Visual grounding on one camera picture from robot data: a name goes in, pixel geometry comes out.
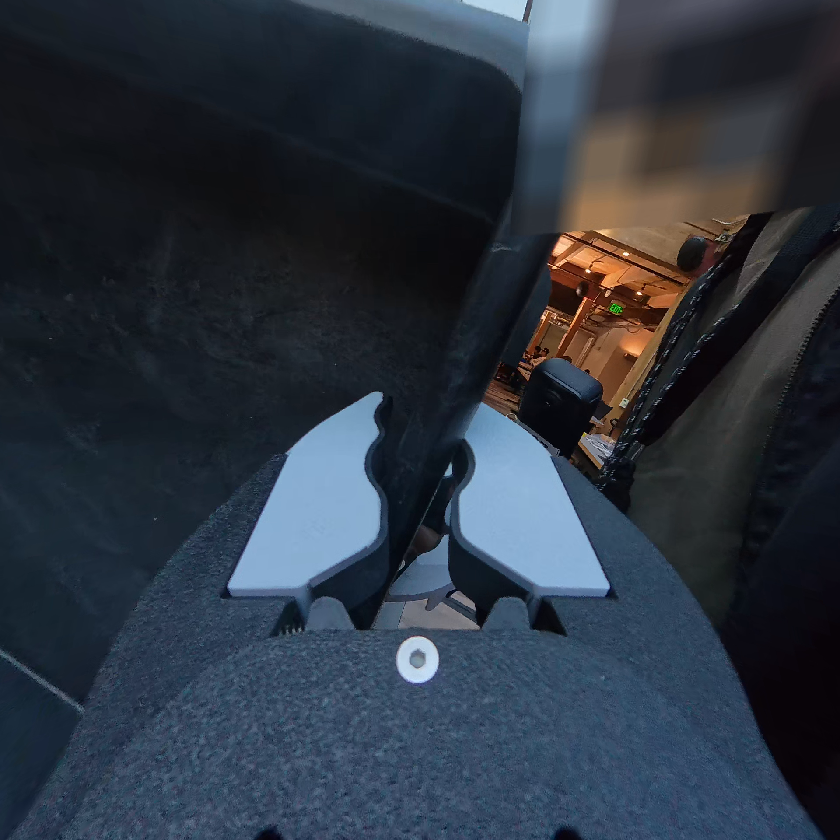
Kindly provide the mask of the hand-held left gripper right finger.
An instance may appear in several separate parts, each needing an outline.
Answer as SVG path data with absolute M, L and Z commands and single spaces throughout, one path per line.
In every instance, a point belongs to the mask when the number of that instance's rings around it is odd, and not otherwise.
M 453 459 L 448 570 L 477 607 L 606 597 L 611 585 L 549 451 L 481 403 Z

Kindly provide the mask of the black plastic bin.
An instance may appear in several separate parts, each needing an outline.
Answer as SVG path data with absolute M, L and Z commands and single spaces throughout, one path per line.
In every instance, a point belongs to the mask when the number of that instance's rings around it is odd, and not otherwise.
M 84 704 L 273 454 L 423 402 L 511 189 L 526 25 L 462 2 L 2 2 L 2 650 Z

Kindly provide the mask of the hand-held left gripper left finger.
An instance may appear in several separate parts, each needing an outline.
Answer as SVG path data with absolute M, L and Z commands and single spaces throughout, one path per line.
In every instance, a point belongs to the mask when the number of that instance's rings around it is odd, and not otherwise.
M 232 597 L 368 602 L 389 571 L 379 452 L 392 401 L 372 392 L 288 451 L 227 583 Z

